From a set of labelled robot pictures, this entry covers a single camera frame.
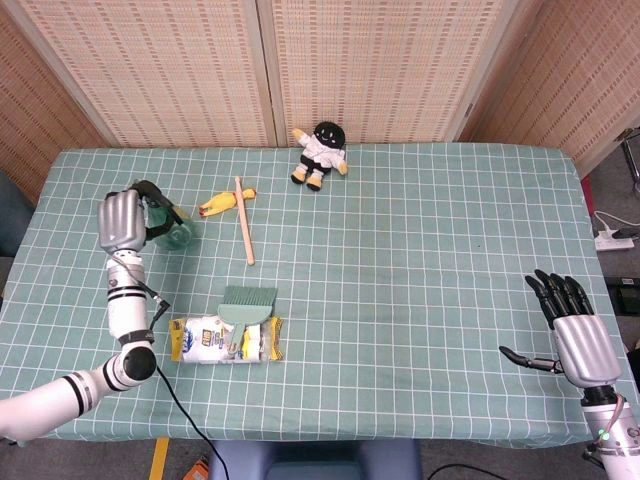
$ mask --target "floor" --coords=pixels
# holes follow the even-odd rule
[[[640,158],[640,138],[633,150]],[[632,192],[632,182],[620,149],[616,149],[591,174],[596,207],[631,221],[640,221],[640,196]],[[640,247],[599,256],[607,276],[640,277]],[[625,344],[640,338],[640,317],[619,317]],[[154,441],[119,443],[37,440],[25,448],[0,441],[0,478],[112,479],[148,478]],[[424,478],[438,466],[464,462],[491,470],[510,480],[606,479],[604,472],[581,459],[583,445],[537,450],[507,450],[465,441],[427,440],[421,445]],[[207,453],[196,440],[171,440],[164,478],[180,479],[191,465]],[[459,469],[442,472],[436,478],[451,480],[489,478]]]

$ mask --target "smiley face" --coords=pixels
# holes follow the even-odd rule
[[[344,130],[333,122],[320,122],[313,134],[325,147],[338,149],[344,147]]]

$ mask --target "woven wall panel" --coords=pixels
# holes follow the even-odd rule
[[[550,2],[471,140],[562,148],[585,174],[590,151],[640,115],[639,79],[639,0]]]
[[[104,140],[0,7],[0,170],[36,202],[61,150]]]
[[[20,3],[123,146],[268,145],[240,0]]]
[[[444,139],[502,5],[274,0],[290,144],[324,119],[348,142]]]

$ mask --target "power strip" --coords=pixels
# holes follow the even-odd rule
[[[613,238],[608,232],[601,230],[596,237],[596,251],[629,250],[634,247],[631,238]]]

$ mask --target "stuffed toy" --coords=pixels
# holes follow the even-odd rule
[[[295,128],[293,136],[304,147],[300,163],[291,174],[291,180],[298,185],[307,181],[307,187],[314,192],[322,188],[322,177],[335,168],[340,175],[347,173],[344,159],[344,130],[333,122],[319,123],[313,135],[309,136]]]

